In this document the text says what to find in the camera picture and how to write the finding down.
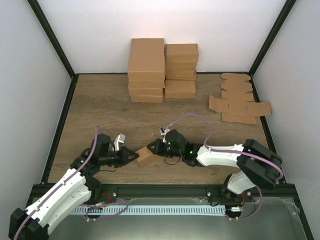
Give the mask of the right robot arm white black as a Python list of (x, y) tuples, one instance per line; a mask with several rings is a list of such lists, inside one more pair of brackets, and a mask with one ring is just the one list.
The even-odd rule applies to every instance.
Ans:
[(177, 130), (161, 128), (161, 139), (147, 145), (153, 154), (180, 158), (190, 167), (227, 166), (238, 168), (230, 174), (221, 188), (221, 197), (232, 202), (245, 191), (257, 187), (272, 190), (284, 176), (282, 158), (253, 139), (232, 146), (209, 146), (192, 143)]

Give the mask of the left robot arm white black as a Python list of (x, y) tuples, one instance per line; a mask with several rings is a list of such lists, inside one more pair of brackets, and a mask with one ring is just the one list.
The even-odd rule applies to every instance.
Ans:
[(138, 153), (122, 143), (120, 134), (112, 140), (106, 134), (96, 134), (91, 146), (78, 156), (63, 177), (40, 199), (10, 216), (8, 237), (11, 240), (47, 240), (55, 228), (78, 206), (97, 202), (102, 196), (101, 182), (94, 175), (102, 166), (120, 168)]

